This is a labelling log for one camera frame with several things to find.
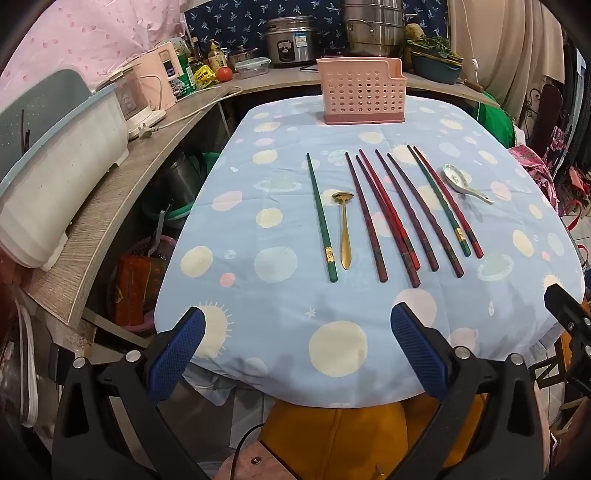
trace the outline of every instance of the green bag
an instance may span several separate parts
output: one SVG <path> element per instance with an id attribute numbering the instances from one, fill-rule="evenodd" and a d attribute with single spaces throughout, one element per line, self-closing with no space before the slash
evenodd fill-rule
<path id="1" fill-rule="evenodd" d="M 484 92 L 484 94 L 488 98 L 495 100 L 490 93 Z M 486 128 L 505 148 L 515 146 L 513 120 L 504 110 L 484 103 L 479 103 L 474 107 L 472 117 Z"/>

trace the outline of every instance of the power cord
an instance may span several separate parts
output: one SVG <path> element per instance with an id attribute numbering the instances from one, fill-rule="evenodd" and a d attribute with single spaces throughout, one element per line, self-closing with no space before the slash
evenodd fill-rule
<path id="1" fill-rule="evenodd" d="M 462 7 L 464 8 L 464 15 L 466 16 L 466 29 L 468 30 L 468 39 L 470 40 L 470 51 L 472 52 L 472 59 L 470 63 L 474 67 L 474 75 L 476 77 L 476 84 L 480 86 L 480 82 L 478 81 L 478 61 L 475 59 L 474 56 L 474 44 L 472 43 L 472 34 L 470 33 L 470 25 L 468 25 L 468 11 L 466 10 L 466 4 L 464 0 L 462 0 Z M 480 102 L 478 102 L 478 110 L 476 111 L 476 121 L 480 119 Z"/>
<path id="2" fill-rule="evenodd" d="M 212 88 L 220 88 L 221 86 L 222 85 L 217 85 L 215 87 L 210 87 L 210 88 L 207 88 L 207 89 L 204 89 L 204 90 L 200 90 L 199 93 L 200 92 L 205 92 L 206 90 L 211 90 Z M 181 118 L 177 118 L 176 120 L 173 120 L 170 123 L 167 123 L 167 124 L 164 124 L 164 125 L 159 125 L 157 127 L 140 128 L 140 134 L 139 134 L 140 138 L 149 137 L 154 132 L 157 132 L 159 130 L 162 130 L 163 128 L 170 127 L 171 125 L 175 125 L 175 124 L 177 124 L 179 122 L 182 122 L 183 120 L 186 120 L 188 118 L 191 118 L 192 116 L 197 115 L 199 112 L 205 110 L 206 108 L 210 108 L 211 106 L 215 105 L 218 102 L 221 102 L 222 100 L 227 100 L 227 99 L 229 99 L 231 97 L 234 97 L 236 95 L 240 95 L 242 93 L 242 91 L 243 91 L 239 86 L 236 86 L 236 85 L 233 85 L 232 88 L 234 89 L 234 92 L 233 93 L 230 93 L 229 95 L 225 95 L 225 96 L 223 96 L 221 98 L 218 98 L 216 100 L 213 100 L 213 101 L 209 102 L 207 105 L 203 105 L 199 109 L 195 110 L 194 112 L 191 112 L 188 115 L 182 116 Z"/>
<path id="3" fill-rule="evenodd" d="M 318 64 L 314 63 L 312 65 L 304 65 L 300 67 L 301 72 L 318 72 Z"/>
<path id="4" fill-rule="evenodd" d="M 155 78 L 158 80 L 158 82 L 160 84 L 160 100 L 158 100 L 158 110 L 160 110 L 162 108 L 162 93 L 163 93 L 162 79 L 158 75 L 140 75 L 138 78 L 140 78 L 140 79 Z"/>
<path id="5" fill-rule="evenodd" d="M 260 423 L 259 425 L 255 425 L 253 428 L 251 428 L 250 430 L 248 430 L 248 432 L 246 432 L 242 438 L 240 439 L 240 442 L 238 442 L 238 445 L 236 446 L 236 452 L 234 452 L 234 458 L 232 459 L 232 468 L 230 468 L 230 480 L 235 480 L 236 478 L 236 465 L 238 464 L 238 454 L 240 453 L 240 449 L 242 448 L 242 445 L 244 444 L 244 442 L 246 441 L 246 439 L 248 438 L 248 436 L 254 432 L 256 429 L 261 428 L 264 425 L 264 423 Z"/>

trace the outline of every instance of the pink curtain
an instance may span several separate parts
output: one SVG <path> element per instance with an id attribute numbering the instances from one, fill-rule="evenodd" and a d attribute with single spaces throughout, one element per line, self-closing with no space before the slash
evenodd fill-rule
<path id="1" fill-rule="evenodd" d="M 57 0 L 33 25 L 0 76 L 0 111 L 61 69 L 76 70 L 92 90 L 126 60 L 181 34 L 185 2 Z"/>

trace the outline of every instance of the white ceramic spoon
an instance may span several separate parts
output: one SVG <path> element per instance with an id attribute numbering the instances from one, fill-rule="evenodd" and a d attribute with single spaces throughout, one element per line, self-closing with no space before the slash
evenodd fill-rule
<path id="1" fill-rule="evenodd" d="M 476 197 L 483 202 L 488 203 L 489 205 L 495 203 L 495 201 L 490 197 L 487 197 L 482 192 L 470 187 L 466 177 L 455 166 L 446 163 L 443 166 L 443 176 L 445 176 L 448 184 L 451 185 L 452 189 L 454 189 L 456 192 L 472 195 L 473 197 Z"/>

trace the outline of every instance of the chopstick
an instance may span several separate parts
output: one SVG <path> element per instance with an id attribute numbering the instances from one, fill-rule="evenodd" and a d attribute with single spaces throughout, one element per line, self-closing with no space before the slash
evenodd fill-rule
<path id="1" fill-rule="evenodd" d="M 437 175 L 437 172 L 431 166 L 431 164 L 427 161 L 427 159 L 421 153 L 421 151 L 417 147 L 415 147 L 415 148 L 417 150 L 417 153 L 421 156 L 423 163 L 425 164 L 425 166 L 427 167 L 427 169 L 429 170 L 429 172 L 431 173 L 431 175 L 433 176 L 433 178 L 435 179 L 435 181 L 439 185 L 439 188 L 441 188 L 441 191 L 445 195 L 445 198 L 447 198 L 449 205 L 452 207 L 453 211 L 456 212 L 457 219 L 460 220 L 460 223 L 462 224 L 463 229 L 466 231 L 466 236 L 468 237 L 468 240 L 470 240 L 470 243 L 472 244 L 472 248 L 474 249 L 474 253 L 476 254 L 476 257 L 477 258 L 484 257 L 484 252 L 482 251 L 482 248 L 480 248 L 480 244 L 478 243 L 478 240 L 476 239 L 476 235 L 474 235 L 474 232 L 472 231 L 470 224 L 466 220 L 466 217 L 464 217 L 464 214 L 460 210 L 460 207 L 458 206 L 456 201 L 453 199 L 453 196 L 449 192 L 449 189 L 443 183 L 443 180 L 441 179 L 441 177 L 439 175 Z"/>
<path id="2" fill-rule="evenodd" d="M 394 205 L 392 205 L 392 201 L 390 200 L 390 197 L 388 196 L 388 193 L 386 192 L 384 185 L 382 185 L 382 181 L 379 179 L 378 174 L 376 174 L 374 168 L 371 166 L 371 163 L 369 162 L 368 158 L 365 156 L 365 153 L 363 153 L 363 150 L 359 149 L 359 153 L 361 154 L 361 157 L 363 158 L 369 173 L 371 174 L 372 178 L 374 179 L 375 186 L 378 189 L 380 195 L 382 196 L 384 203 L 386 205 L 386 208 L 389 210 L 392 219 L 394 220 L 394 225 L 396 225 L 398 232 L 400 233 L 400 237 L 402 238 L 402 240 L 404 241 L 404 244 L 406 245 L 408 253 L 410 254 L 410 258 L 413 261 L 414 268 L 416 270 L 418 270 L 419 268 L 421 268 L 421 264 L 418 261 L 417 253 L 414 250 L 413 244 L 410 241 L 410 237 L 408 236 L 408 233 L 407 233 L 406 229 L 404 228 L 404 225 L 402 224 L 400 217 L 396 213 L 396 209 L 394 208 Z"/>
<path id="3" fill-rule="evenodd" d="M 423 197 L 421 197 L 421 194 L 418 192 L 416 187 L 413 185 L 413 183 L 410 181 L 410 179 L 404 173 L 404 170 L 400 167 L 400 165 L 398 165 L 398 162 L 396 160 L 394 160 L 393 156 L 390 155 L 390 153 L 388 153 L 387 156 L 390 159 L 390 161 L 394 164 L 394 166 L 396 167 L 398 172 L 400 173 L 400 176 L 404 179 L 404 181 L 408 185 L 408 188 L 413 193 L 414 197 L 417 199 L 417 202 L 421 206 L 421 208 L 423 209 L 423 212 L 425 212 L 425 215 L 427 216 L 429 223 L 431 223 L 433 230 L 435 230 L 435 234 L 437 235 L 437 238 L 441 242 L 441 245 L 442 245 L 443 249 L 445 250 L 447 257 L 449 258 L 449 261 L 451 262 L 453 270 L 456 273 L 457 277 L 458 278 L 463 277 L 464 271 L 462 269 L 462 266 L 460 265 L 460 261 L 457 259 L 456 253 L 453 251 L 453 248 L 450 245 L 449 241 L 447 240 L 445 233 L 443 233 L 443 230 L 441 229 L 441 227 L 437 223 L 437 219 L 431 213 L 431 210 L 429 210 L 429 207 L 425 203 L 425 200 L 423 200 Z"/>
<path id="4" fill-rule="evenodd" d="M 394 221 L 394 218 L 392 217 L 392 213 L 390 212 L 390 210 L 388 210 L 388 207 L 386 207 L 384 199 L 382 198 L 382 194 L 380 194 L 378 188 L 374 184 L 374 181 L 372 180 L 368 171 L 363 166 L 363 163 L 361 162 L 361 159 L 359 158 L 359 156 L 355 155 L 355 159 L 357 160 L 357 163 L 359 163 L 359 166 L 361 167 L 361 170 L 363 171 L 363 175 L 365 175 L 365 178 L 368 181 L 369 186 L 371 187 L 371 189 L 374 193 L 375 199 L 378 201 L 379 207 L 382 210 L 382 213 L 384 214 L 384 217 L 386 219 L 386 223 L 388 224 L 388 227 L 390 228 L 390 231 L 392 232 L 392 235 L 394 237 L 394 242 L 396 243 L 396 246 L 398 247 L 398 251 L 400 252 L 400 255 L 402 256 L 402 261 L 404 263 L 404 267 L 406 268 L 408 276 L 410 278 L 410 283 L 414 288 L 417 288 L 421 284 L 421 280 L 418 277 L 417 270 L 414 268 L 413 260 L 410 257 L 410 253 L 408 252 L 408 249 L 407 249 L 404 241 L 402 240 L 402 235 L 398 231 L 398 228 L 396 226 L 396 222 Z"/>
<path id="5" fill-rule="evenodd" d="M 390 180 L 392 180 L 394 188 L 396 188 L 396 192 L 398 193 L 400 200 L 402 200 L 402 204 L 404 205 L 404 208 L 407 211 L 408 217 L 410 218 L 410 221 L 413 224 L 415 231 L 417 232 L 419 240 L 421 241 L 423 250 L 425 250 L 425 254 L 427 256 L 427 260 L 429 261 L 429 266 L 431 267 L 431 270 L 433 270 L 434 272 L 439 270 L 439 263 L 437 263 L 437 258 L 435 258 L 435 253 L 433 252 L 433 248 L 429 243 L 427 234 L 425 233 L 425 230 L 423 230 L 423 227 L 421 227 L 421 223 L 418 221 L 417 215 L 414 213 L 413 207 L 410 205 L 410 202 L 408 201 L 408 198 L 405 195 L 404 190 L 402 189 L 402 187 L 398 183 L 398 180 L 390 170 L 390 167 L 388 167 L 388 164 L 384 160 L 382 154 L 377 149 L 375 151 L 375 154 L 378 156 L 380 162 L 382 162 L 384 170 L 388 174 Z"/>
<path id="6" fill-rule="evenodd" d="M 372 222 L 371 216 L 369 214 L 368 204 L 365 201 L 365 196 L 363 195 L 363 190 L 359 184 L 359 179 L 357 178 L 357 174 L 353 168 L 353 163 L 349 157 L 349 152 L 345 152 L 345 157 L 347 158 L 349 170 L 351 171 L 351 176 L 353 177 L 353 183 L 355 183 L 355 190 L 357 190 L 357 196 L 359 197 L 359 203 L 361 204 L 363 219 L 365 220 L 365 226 L 368 230 L 369 243 L 371 244 L 371 250 L 374 253 L 375 266 L 378 269 L 378 278 L 380 282 L 384 283 L 388 281 L 388 273 L 386 272 L 386 265 L 382 256 L 382 249 L 379 247 L 378 236 L 375 233 L 374 223 Z"/>
<path id="7" fill-rule="evenodd" d="M 332 283 L 336 282 L 339 277 L 336 274 L 335 257 L 332 253 L 332 246 L 330 244 L 329 229 L 326 226 L 326 218 L 324 217 L 324 210 L 322 209 L 322 200 L 320 200 L 320 193 L 318 192 L 318 185 L 316 183 L 316 176 L 314 175 L 314 167 L 310 159 L 310 154 L 306 154 L 308 160 L 308 169 L 310 170 L 310 179 L 312 180 L 312 190 L 314 191 L 314 201 L 316 202 L 316 212 L 318 213 L 318 222 L 320 224 L 320 234 L 322 235 L 322 243 L 324 244 L 324 253 L 326 255 L 326 267 L 329 271 L 329 279 Z"/>
<path id="8" fill-rule="evenodd" d="M 450 210 L 449 205 L 445 201 L 445 198 L 443 198 L 443 195 L 441 194 L 439 187 L 437 187 L 437 183 L 435 183 L 435 180 L 431 178 L 431 174 L 429 173 L 429 171 L 427 170 L 425 165 L 423 165 L 423 162 L 417 156 L 417 153 L 415 152 L 415 150 L 413 150 L 410 145 L 407 145 L 407 148 L 410 150 L 410 153 L 413 155 L 417 164 L 421 167 L 421 170 L 423 171 L 425 178 L 429 182 L 429 185 L 431 185 L 433 192 L 435 192 L 435 195 L 437 196 L 439 203 L 441 204 L 443 211 L 445 212 L 447 219 L 449 220 L 449 223 L 451 223 L 453 231 L 455 232 L 456 237 L 457 237 L 458 241 L 460 242 L 460 246 L 462 247 L 462 251 L 464 252 L 464 255 L 466 257 L 469 257 L 472 254 L 472 251 L 470 250 L 470 247 L 468 246 L 468 242 L 466 242 L 466 239 L 464 238 L 464 232 L 462 232 L 462 229 L 460 228 L 460 225 L 457 222 L 456 218 L 453 216 L 453 213 Z"/>

